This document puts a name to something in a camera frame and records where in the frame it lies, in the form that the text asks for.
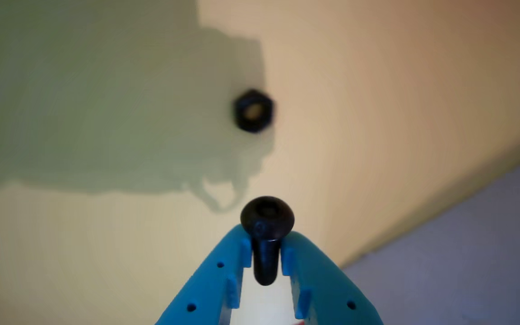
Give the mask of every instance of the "blue 3d printed part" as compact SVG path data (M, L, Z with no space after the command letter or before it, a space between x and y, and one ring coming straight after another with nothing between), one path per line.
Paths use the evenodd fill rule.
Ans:
M262 218L254 218L256 225L261 224L258 229L262 231L276 229L278 232L278 229L282 229L270 224L280 217L279 208L266 212L267 206L273 208L266 205L266 200L272 200L270 204L273 204L276 202L274 199L278 200L264 197L250 202L262 207L254 211L268 216L266 224ZM278 200L277 204L282 207L281 204L285 203ZM252 237L241 225L227 233L168 305L156 325L230 324L232 309L240 305L243 269L251 267L253 241L259 238L258 232L254 232L256 227L250 229L254 235ZM283 274L290 277L297 319L303 319L306 325L382 325L370 301L309 239L293 231L283 237L278 245ZM272 267L274 263L269 261L268 265Z

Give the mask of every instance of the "black bolt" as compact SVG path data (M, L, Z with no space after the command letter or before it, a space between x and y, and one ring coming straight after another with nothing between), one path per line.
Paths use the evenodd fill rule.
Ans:
M244 206L240 222L252 238L254 277L268 286L276 280L282 238L294 226L293 211L279 198L259 197Z
M234 101L236 124L244 131L257 133L272 123L274 102L258 90L248 90Z

